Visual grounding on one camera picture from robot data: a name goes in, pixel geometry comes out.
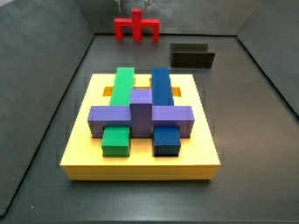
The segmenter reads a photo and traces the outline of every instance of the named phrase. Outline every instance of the gray wall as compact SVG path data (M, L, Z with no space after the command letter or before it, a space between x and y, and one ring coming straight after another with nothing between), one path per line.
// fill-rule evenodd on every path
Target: gray wall
M299 115L298 11L298 0L263 0L238 38Z
M13 0L0 0L0 6L11 3Z
M76 0L95 33L113 33L115 18L131 18L132 8L144 0ZM144 18L159 18L161 33L238 35L259 0L152 0Z
M72 0L15 0L0 7L0 215L92 37Z

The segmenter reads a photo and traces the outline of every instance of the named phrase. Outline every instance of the green block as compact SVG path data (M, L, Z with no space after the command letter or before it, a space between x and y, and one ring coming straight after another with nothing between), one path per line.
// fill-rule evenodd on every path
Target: green block
M119 67L116 69L116 79L109 105L128 106L131 91L135 86L135 69L132 67Z
M105 127L101 149L104 157L129 157L131 146L129 127Z

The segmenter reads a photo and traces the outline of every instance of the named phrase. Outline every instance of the purple block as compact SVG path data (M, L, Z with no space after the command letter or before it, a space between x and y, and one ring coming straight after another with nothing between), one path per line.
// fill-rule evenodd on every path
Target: purple block
M152 135L152 89L133 89L131 92L131 127L133 138Z
M88 126L93 138L103 137L107 126L131 126L128 106L92 106L88 113Z
M152 89L132 89L131 102L132 104L151 104L152 103Z
M191 106L153 106L153 127L179 127L180 137L188 138L193 121Z

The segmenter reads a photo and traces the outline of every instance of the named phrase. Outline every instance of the block structure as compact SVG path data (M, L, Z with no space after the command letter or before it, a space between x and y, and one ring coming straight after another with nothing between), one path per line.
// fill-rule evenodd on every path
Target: block structure
M131 91L135 85L135 69L132 67L119 67L116 69L116 79L111 96L111 106L128 106ZM129 156L129 126L107 126L104 128L101 149L104 157Z
M141 41L143 39L143 27L153 28L153 42L159 41L159 19L143 19L143 12L140 9L132 9L132 18L116 18L115 19L115 33L116 40L120 41L124 38L123 27L132 27L133 41Z
M99 146L103 138L91 138L91 106L108 106L109 97L99 95L112 87L115 74L93 74L79 109L77 119L63 153L60 167L71 180L184 180L212 179L220 160L212 142L199 92L191 74L171 75L171 82L181 90L173 97L176 106L191 105L193 127L189 138L181 139L179 157L153 157L153 141L132 138L129 157L104 157ZM139 87L151 87L151 74L135 75Z

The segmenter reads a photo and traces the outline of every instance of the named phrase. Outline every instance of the dark green block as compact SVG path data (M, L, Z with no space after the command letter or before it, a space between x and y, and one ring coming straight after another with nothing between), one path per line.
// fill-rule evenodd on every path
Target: dark green block
M105 127L101 149L104 157L129 157L129 127Z

